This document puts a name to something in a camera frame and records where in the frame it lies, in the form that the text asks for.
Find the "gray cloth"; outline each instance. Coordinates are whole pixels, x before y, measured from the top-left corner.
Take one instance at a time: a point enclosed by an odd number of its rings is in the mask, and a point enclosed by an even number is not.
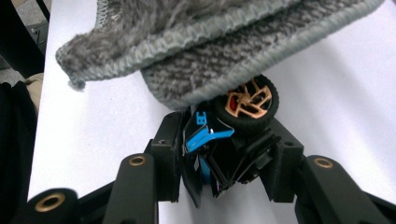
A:
[[[196,105],[248,82],[382,2],[302,0],[274,16],[155,63],[142,74],[150,91],[168,107]]]
[[[298,0],[98,0],[95,28],[56,53],[75,87],[123,77]]]
[[[384,0],[98,0],[95,28],[56,57],[71,83],[142,69],[163,104],[224,94]]]

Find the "wheel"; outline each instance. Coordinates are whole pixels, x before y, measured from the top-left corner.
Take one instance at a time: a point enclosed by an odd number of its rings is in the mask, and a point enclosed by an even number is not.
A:
[[[235,134],[251,135],[271,120],[279,106],[274,84],[257,76],[235,90],[228,91],[210,102],[213,113],[235,129]]]

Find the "black fabric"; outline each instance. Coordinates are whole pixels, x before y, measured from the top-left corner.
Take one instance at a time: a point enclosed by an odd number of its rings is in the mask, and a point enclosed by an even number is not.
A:
[[[35,106],[26,86],[0,85],[0,223],[8,223],[27,202],[32,171]]]

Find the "wheel rim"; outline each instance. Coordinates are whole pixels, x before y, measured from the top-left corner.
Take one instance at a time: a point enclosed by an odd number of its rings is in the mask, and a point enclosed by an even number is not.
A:
[[[236,90],[229,91],[227,97],[225,110],[236,118],[262,118],[272,103],[271,90],[267,85],[260,88],[254,78]]]

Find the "black tire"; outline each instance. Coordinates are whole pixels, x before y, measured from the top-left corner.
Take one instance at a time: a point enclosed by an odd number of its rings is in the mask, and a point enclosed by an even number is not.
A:
[[[267,110],[266,114],[262,117],[254,119],[252,117],[249,117],[248,115],[243,114],[242,116],[238,116],[238,118],[236,118],[235,116],[231,115],[225,108],[228,101],[227,95],[218,96],[210,102],[213,113],[215,113],[221,121],[233,127],[235,129],[235,134],[237,135],[246,136],[259,132],[274,117],[279,107],[279,95],[274,84],[267,77],[264,76],[254,77],[254,80],[259,88],[267,86],[272,94],[271,100],[268,103],[262,105],[262,108],[265,107],[265,109]],[[249,81],[249,83],[247,83],[246,85],[249,92],[249,87],[253,87],[254,90],[254,86],[251,81]],[[242,87],[240,86],[237,89],[233,90],[233,92],[240,92],[241,88]]]

